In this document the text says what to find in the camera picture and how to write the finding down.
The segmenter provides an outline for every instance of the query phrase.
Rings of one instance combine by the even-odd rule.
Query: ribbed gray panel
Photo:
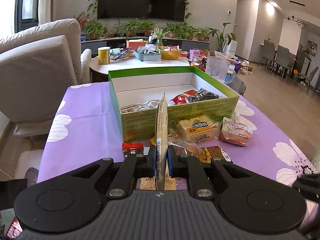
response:
[[[94,222],[62,235],[24,231],[18,240],[303,240],[298,232],[254,235],[230,225],[213,203],[192,198],[188,191],[136,190],[111,201]]]

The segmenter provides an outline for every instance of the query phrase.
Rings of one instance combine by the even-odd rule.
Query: white flower print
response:
[[[66,102],[62,100],[57,113],[65,106]],[[65,114],[58,114],[53,119],[47,142],[57,142],[68,135],[68,129],[65,127],[72,121],[71,117]]]
[[[92,84],[82,84],[82,85],[76,85],[76,86],[71,86],[71,88],[76,89],[76,88],[80,88],[80,87],[90,87]]]
[[[276,180],[278,182],[291,187],[297,180],[298,175],[317,173],[317,170],[292,140],[290,140],[290,143],[292,147],[284,142],[278,142],[276,146],[273,147],[273,151],[281,161],[292,166],[292,169],[282,168],[276,174]],[[302,222],[302,226],[308,223],[308,218],[314,215],[318,209],[316,202],[306,200],[306,204],[307,213]]]
[[[235,114],[239,114],[237,121],[243,124],[246,124],[252,128],[252,130],[256,130],[257,127],[254,125],[254,123],[250,122],[248,119],[244,118],[242,115],[252,116],[254,115],[254,111],[247,107],[245,102],[238,100],[238,103],[236,105]]]

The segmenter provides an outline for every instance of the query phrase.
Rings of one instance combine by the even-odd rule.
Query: beige sofa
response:
[[[49,133],[67,88],[90,83],[90,60],[75,19],[0,40],[0,111],[15,122],[16,136]]]

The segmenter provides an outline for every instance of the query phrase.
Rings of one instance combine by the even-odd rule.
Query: white cable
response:
[[[10,179],[13,179],[9,174],[5,173],[3,170],[0,169],[0,171],[1,171],[2,173],[4,173],[5,175],[7,175]]]

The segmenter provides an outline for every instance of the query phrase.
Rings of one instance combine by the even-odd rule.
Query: purple tablecloth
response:
[[[213,140],[202,143],[201,147],[218,145],[235,164],[289,186],[298,174],[316,172],[294,142],[242,96],[236,112],[242,122],[255,129],[249,145],[238,147]],[[45,145],[38,182],[104,157],[123,161],[121,144],[108,82],[69,87]],[[315,217],[317,206],[307,201],[303,224]]]

